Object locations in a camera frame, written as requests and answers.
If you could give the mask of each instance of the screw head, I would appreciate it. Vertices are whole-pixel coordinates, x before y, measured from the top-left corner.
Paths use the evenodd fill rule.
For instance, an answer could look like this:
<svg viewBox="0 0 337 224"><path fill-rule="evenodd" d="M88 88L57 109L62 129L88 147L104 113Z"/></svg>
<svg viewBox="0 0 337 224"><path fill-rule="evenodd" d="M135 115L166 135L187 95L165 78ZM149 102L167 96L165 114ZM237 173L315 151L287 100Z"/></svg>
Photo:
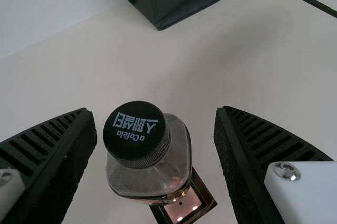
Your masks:
<svg viewBox="0 0 337 224"><path fill-rule="evenodd" d="M5 183L7 183L9 181L9 179L11 179L12 174L5 171L0 171L0 186L3 186Z"/></svg>
<svg viewBox="0 0 337 224"><path fill-rule="evenodd" d="M274 170L279 177L291 182L301 178L298 168L288 162L277 162L274 165Z"/></svg>

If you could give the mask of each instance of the glass bottle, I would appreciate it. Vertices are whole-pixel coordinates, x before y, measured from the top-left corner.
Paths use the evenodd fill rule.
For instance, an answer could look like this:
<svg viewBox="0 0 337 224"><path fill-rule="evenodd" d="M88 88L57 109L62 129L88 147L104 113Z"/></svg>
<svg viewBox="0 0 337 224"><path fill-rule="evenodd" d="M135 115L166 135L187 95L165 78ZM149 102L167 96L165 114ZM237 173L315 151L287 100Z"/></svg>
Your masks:
<svg viewBox="0 0 337 224"><path fill-rule="evenodd" d="M144 101L118 107L103 129L106 177L121 197L145 204L182 198L191 184L191 139L175 115Z"/></svg>

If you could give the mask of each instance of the bottle cap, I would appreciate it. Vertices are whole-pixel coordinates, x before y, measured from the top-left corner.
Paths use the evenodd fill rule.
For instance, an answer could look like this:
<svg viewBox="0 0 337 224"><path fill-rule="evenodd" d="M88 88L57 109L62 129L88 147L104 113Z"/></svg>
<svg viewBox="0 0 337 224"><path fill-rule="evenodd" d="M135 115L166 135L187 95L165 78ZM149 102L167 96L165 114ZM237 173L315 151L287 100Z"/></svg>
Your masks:
<svg viewBox="0 0 337 224"><path fill-rule="evenodd" d="M106 120L103 140L108 152L129 168L146 168L167 152L170 130L163 112L145 101L121 105Z"/></svg>

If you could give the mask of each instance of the white wall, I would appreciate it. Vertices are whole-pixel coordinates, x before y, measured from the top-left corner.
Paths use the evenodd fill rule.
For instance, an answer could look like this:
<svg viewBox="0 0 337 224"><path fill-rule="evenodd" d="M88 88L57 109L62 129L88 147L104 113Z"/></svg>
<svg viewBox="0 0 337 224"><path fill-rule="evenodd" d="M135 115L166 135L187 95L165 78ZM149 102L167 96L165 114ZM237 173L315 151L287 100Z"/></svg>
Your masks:
<svg viewBox="0 0 337 224"><path fill-rule="evenodd" d="M0 59L127 0L0 0Z"/></svg>

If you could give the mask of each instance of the metal base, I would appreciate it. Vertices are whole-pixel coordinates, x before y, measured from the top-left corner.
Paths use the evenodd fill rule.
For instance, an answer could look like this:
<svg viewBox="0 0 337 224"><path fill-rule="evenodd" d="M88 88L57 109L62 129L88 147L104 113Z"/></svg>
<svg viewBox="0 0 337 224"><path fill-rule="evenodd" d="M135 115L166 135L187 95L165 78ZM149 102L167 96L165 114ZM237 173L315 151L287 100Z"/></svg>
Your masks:
<svg viewBox="0 0 337 224"><path fill-rule="evenodd" d="M192 168L191 187L181 200L166 206L150 206L158 224L191 224L217 205L216 201Z"/></svg>

